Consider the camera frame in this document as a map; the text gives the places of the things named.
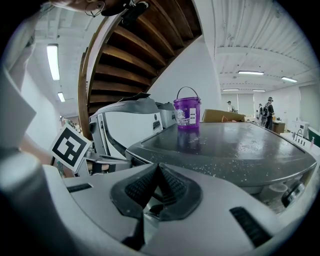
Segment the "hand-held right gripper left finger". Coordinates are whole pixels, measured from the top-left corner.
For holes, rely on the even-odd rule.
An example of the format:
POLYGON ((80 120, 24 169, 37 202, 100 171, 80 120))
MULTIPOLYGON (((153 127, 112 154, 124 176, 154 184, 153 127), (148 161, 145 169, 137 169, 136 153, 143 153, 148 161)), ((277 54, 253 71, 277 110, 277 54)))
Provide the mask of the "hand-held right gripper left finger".
POLYGON ((160 231, 144 221, 142 209, 138 218, 131 216, 136 202, 116 186, 126 178, 152 173, 156 167, 145 164, 110 174, 63 179, 55 167, 44 165, 55 210, 77 251, 160 251, 160 231), (121 203, 129 200, 124 212, 114 204, 112 189, 120 191, 121 203))

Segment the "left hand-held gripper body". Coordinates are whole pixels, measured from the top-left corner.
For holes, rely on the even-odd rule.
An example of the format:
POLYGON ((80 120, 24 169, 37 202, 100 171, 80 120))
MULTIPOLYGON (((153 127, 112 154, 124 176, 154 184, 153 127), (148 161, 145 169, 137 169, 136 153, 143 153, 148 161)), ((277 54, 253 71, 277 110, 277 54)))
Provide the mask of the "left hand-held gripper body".
POLYGON ((132 167, 128 160, 97 153, 93 142, 68 123, 61 128, 50 147, 50 152, 55 160, 70 169, 76 177, 91 176, 87 162, 115 165, 115 172, 132 167))

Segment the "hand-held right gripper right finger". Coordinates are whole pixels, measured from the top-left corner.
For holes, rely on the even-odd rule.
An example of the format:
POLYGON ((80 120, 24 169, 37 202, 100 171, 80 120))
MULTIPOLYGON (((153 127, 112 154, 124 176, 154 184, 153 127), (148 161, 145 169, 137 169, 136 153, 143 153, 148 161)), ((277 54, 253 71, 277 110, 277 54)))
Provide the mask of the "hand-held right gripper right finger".
POLYGON ((169 165, 202 189, 199 206, 185 219, 161 221, 140 252, 148 256, 240 256, 256 247, 231 209, 246 210, 271 237, 281 230, 277 215, 233 183, 169 165))

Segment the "person's left hand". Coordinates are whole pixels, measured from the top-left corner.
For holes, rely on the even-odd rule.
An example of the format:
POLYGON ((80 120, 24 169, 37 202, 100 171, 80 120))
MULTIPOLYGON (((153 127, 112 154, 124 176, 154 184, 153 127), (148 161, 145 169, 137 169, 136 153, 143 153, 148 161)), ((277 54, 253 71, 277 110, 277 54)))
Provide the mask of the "person's left hand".
POLYGON ((87 169, 91 176, 93 175, 103 175, 108 173, 113 173, 116 171, 115 164, 101 164, 96 162, 86 162, 87 169))

